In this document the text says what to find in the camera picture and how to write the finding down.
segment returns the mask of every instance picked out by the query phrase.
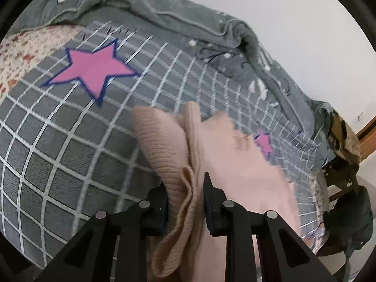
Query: fabric pile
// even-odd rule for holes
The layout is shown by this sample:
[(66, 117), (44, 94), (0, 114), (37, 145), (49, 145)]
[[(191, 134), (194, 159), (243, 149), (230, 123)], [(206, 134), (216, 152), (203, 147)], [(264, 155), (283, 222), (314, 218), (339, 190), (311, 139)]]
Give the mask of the fabric pile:
[[(300, 234), (293, 183), (279, 167), (265, 161), (252, 136), (234, 130), (224, 112), (201, 122), (199, 106), (188, 102), (183, 116), (136, 107), (133, 119), (140, 148), (165, 184), (169, 199), (169, 232), (153, 252), (152, 268), (158, 277), (178, 268), (181, 281), (224, 277), (226, 239), (213, 238), (204, 224), (205, 172), (229, 199), (248, 211), (276, 210)], [(255, 238), (254, 247), (258, 256)], [(260, 266), (258, 257), (256, 266)]]
[[(320, 249), (317, 173), (335, 157), (333, 109), (309, 99), (245, 22), (187, 0), (34, 0), (10, 33), (56, 24), (85, 28), (25, 76), (11, 74), (0, 105), (0, 230), (29, 259), (45, 267), (96, 211), (126, 210), (160, 178), (170, 221), (152, 243), (152, 276), (209, 280), (197, 261), (217, 251), (208, 268), (223, 265), (225, 244), (203, 229), (205, 171)], [(69, 72), (77, 56), (109, 50), (133, 71), (103, 71), (95, 90)]]

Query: black bracket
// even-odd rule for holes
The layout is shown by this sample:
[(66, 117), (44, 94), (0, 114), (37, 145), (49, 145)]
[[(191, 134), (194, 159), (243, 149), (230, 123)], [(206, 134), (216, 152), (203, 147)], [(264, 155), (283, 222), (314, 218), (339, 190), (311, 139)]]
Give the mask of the black bracket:
[(227, 236), (225, 282), (257, 281), (253, 234), (263, 282), (336, 281), (277, 212), (247, 211), (213, 187), (208, 173), (204, 177), (204, 210), (210, 234)]
[(164, 235), (168, 199), (163, 184), (125, 212), (98, 211), (62, 248), (36, 282), (110, 281), (120, 235), (115, 282), (146, 282), (146, 236)]

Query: clothing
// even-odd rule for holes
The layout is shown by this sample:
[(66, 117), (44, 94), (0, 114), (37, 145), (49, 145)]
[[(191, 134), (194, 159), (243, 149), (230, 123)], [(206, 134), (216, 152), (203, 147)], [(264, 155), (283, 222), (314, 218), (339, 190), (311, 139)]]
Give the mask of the clothing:
[(328, 161), (328, 130), (321, 117), (315, 118), (316, 103), (259, 43), (243, 21), (217, 13), (187, 0), (34, 0), (14, 23), (10, 33), (49, 24), (68, 22), (88, 25), (93, 20), (111, 21), (142, 29), (206, 61), (234, 81), (249, 86), (261, 79), (271, 103), (319, 145), (314, 169)]
[(335, 154), (354, 165), (357, 172), (361, 159), (359, 139), (336, 111), (331, 114), (331, 120), (328, 141)]
[(181, 265), (183, 281), (224, 277), (226, 238), (213, 238), (204, 224), (205, 172), (228, 199), (253, 212), (275, 210), (300, 234), (293, 184), (265, 161), (253, 136), (234, 129), (224, 112), (201, 122), (199, 106), (188, 102), (183, 117), (152, 107), (136, 107), (132, 115), (140, 148), (166, 187), (172, 214), (169, 233), (153, 255), (157, 276), (168, 276)]

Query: brown garment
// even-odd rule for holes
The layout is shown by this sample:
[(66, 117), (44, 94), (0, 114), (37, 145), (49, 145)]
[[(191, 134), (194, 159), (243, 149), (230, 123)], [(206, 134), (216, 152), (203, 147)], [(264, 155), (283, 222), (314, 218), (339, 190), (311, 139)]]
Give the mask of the brown garment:
[(360, 164), (360, 141), (350, 126), (333, 111), (328, 141), (336, 155), (351, 165)]
[(226, 239), (211, 237), (204, 224), (204, 172), (229, 199), (249, 211), (276, 210), (300, 233), (293, 184), (278, 166), (265, 161), (252, 136), (234, 129), (225, 113), (201, 122), (195, 102), (187, 103), (184, 116), (136, 107), (133, 125), (140, 148), (169, 198), (168, 235), (152, 249), (157, 277), (178, 272), (182, 281), (224, 278)]

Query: white wall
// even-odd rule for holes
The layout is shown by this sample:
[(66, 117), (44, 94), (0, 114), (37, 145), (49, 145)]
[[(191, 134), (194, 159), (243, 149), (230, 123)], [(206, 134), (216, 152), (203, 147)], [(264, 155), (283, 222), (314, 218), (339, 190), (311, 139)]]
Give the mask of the white wall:
[(376, 115), (376, 53), (337, 0), (192, 1), (245, 20), (303, 91), (355, 132)]
[(370, 182), (373, 186), (376, 186), (376, 151), (365, 158), (360, 163), (360, 168), (357, 173), (358, 176)]

